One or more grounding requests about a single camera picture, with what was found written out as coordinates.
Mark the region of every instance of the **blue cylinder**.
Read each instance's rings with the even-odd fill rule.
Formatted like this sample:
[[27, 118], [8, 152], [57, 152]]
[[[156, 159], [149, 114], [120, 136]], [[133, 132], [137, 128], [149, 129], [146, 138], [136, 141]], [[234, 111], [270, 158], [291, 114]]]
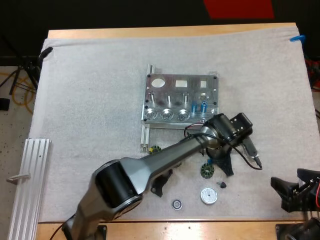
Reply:
[[197, 102], [193, 101], [191, 104], [191, 112], [196, 113], [197, 112]]
[[206, 101], [203, 101], [201, 103], [201, 112], [202, 113], [205, 113], [207, 111], [207, 106], [208, 106], [208, 103]]

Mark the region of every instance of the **circular hole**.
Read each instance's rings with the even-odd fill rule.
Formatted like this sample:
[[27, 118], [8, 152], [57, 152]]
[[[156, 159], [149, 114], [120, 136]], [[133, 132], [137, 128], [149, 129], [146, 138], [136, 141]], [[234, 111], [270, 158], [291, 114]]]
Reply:
[[161, 88], [165, 85], [165, 80], [162, 78], [156, 78], [151, 82], [151, 85], [155, 88]]

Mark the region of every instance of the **table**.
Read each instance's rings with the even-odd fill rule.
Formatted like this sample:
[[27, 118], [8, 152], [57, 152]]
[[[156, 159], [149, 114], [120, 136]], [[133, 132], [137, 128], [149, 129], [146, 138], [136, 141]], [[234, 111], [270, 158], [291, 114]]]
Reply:
[[[185, 37], [215, 34], [237, 33], [266, 28], [292, 27], [295, 23], [258, 23], [208, 26], [179, 27], [144, 27], [144, 28], [107, 28], [107, 29], [70, 29], [50, 30], [48, 38], [63, 39], [97, 39], [97, 38], [128, 38], [128, 37]], [[139, 222], [115, 221], [109, 223], [109, 239], [276, 239], [275, 224], [288, 221], [177, 221]], [[60, 223], [39, 223], [37, 240], [48, 240]], [[64, 234], [58, 231], [55, 240], [64, 240]]]

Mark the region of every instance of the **aluminum fixture plate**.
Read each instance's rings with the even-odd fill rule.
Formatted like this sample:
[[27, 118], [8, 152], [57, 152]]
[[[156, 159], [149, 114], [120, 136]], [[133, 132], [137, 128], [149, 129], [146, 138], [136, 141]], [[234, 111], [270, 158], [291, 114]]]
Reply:
[[[142, 122], [150, 128], [184, 129], [218, 114], [218, 76], [148, 74], [143, 99]], [[206, 112], [201, 104], [207, 103]], [[196, 103], [196, 112], [192, 111]]]
[[34, 240], [44, 188], [49, 139], [26, 139], [16, 181], [8, 240]]

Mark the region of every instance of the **robotic arm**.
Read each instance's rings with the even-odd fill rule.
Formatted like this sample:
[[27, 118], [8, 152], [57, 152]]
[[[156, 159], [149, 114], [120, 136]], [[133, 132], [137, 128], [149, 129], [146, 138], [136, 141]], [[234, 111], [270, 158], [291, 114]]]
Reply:
[[134, 159], [112, 160], [98, 168], [76, 213], [62, 226], [68, 240], [96, 240], [101, 220], [110, 222], [138, 206], [152, 180], [179, 165], [190, 155], [206, 149], [211, 155], [240, 145], [252, 133], [252, 123], [243, 114], [228, 119], [215, 115], [200, 129], [162, 151]]
[[277, 224], [276, 233], [278, 240], [319, 240], [320, 219], [308, 219], [308, 211], [319, 211], [320, 171], [298, 168], [297, 176], [304, 184], [284, 181], [278, 177], [271, 178], [271, 187], [281, 197], [281, 207], [288, 213], [304, 212], [304, 223]]

